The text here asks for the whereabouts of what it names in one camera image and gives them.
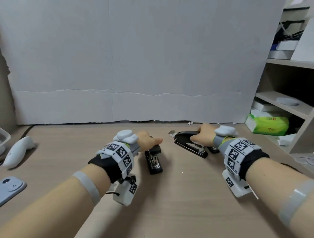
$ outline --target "stapler anvil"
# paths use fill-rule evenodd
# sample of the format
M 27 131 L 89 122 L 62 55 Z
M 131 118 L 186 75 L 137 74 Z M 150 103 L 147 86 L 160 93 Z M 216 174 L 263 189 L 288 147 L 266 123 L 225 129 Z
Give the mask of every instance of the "stapler anvil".
M 150 150 L 145 151 L 145 157 L 150 174 L 159 174 L 163 171 L 157 155 L 159 153 L 161 153 L 159 145 L 155 145 Z
M 199 145 L 196 142 L 190 140 L 192 135 L 197 135 L 198 131 L 181 131 L 176 132 L 174 130 L 169 132 L 169 135 L 175 139 L 175 144 L 181 146 L 182 148 L 196 154 L 202 158 L 208 156 L 207 151 L 205 151 L 205 146 Z M 213 154 L 219 153 L 219 150 L 215 147 L 208 147 L 209 151 Z

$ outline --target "light blue phone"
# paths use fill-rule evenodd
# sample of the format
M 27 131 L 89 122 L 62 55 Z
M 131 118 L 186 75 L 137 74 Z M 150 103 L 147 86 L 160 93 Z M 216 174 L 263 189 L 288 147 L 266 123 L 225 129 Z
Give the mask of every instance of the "light blue phone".
M 26 188 L 27 184 L 16 177 L 6 177 L 0 181 L 0 206 L 5 204 L 19 192 Z

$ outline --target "black wristband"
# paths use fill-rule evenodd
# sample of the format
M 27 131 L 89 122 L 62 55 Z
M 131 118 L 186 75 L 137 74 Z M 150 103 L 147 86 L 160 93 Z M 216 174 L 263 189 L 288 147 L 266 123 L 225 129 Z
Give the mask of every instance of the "black wristband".
M 260 158 L 264 158 L 264 157 L 269 158 L 269 155 L 266 154 L 265 152 L 263 152 L 261 149 L 256 149 L 256 150 L 252 151 L 251 153 L 249 153 L 248 155 L 246 155 L 244 157 L 244 160 L 241 163 L 241 168 L 240 168 L 240 172 L 239 172 L 240 179 L 245 180 L 246 173 L 247 173 L 248 169 L 251 167 L 251 165 L 256 160 L 258 160 Z
M 88 164 L 94 164 L 103 168 L 110 178 L 110 182 L 114 183 L 118 179 L 122 178 L 121 170 L 118 166 L 118 163 L 113 158 L 102 159 L 100 155 L 96 155 L 92 158 Z

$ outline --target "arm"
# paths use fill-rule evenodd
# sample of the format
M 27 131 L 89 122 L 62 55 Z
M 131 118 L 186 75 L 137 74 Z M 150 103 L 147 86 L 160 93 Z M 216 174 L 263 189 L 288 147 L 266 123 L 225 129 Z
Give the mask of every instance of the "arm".
M 206 146 L 214 146 L 213 138 L 216 128 L 203 124 L 198 130 L 198 135 L 192 136 L 192 141 L 197 141 Z M 275 214 L 278 214 L 295 188 L 309 177 L 268 158 L 255 161 L 246 173 L 246 181 L 265 205 Z M 298 238 L 310 238 L 314 233 L 314 191 L 305 202 L 297 209 L 289 224 L 289 229 Z
M 141 151 L 149 150 L 162 142 L 160 138 L 150 138 L 147 132 L 139 132 L 138 137 Z M 93 181 L 103 197 L 111 185 L 105 170 L 89 164 L 81 171 Z M 93 209 L 90 194 L 79 180 L 72 176 L 6 223 L 0 229 L 0 237 L 74 237 Z

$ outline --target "camera lens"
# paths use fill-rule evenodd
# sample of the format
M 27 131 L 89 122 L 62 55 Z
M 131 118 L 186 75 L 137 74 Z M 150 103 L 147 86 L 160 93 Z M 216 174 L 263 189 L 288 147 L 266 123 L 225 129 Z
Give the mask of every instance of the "camera lens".
M 9 181 L 10 181 L 10 179 L 5 179 L 5 180 L 2 181 L 2 183 L 7 183 Z

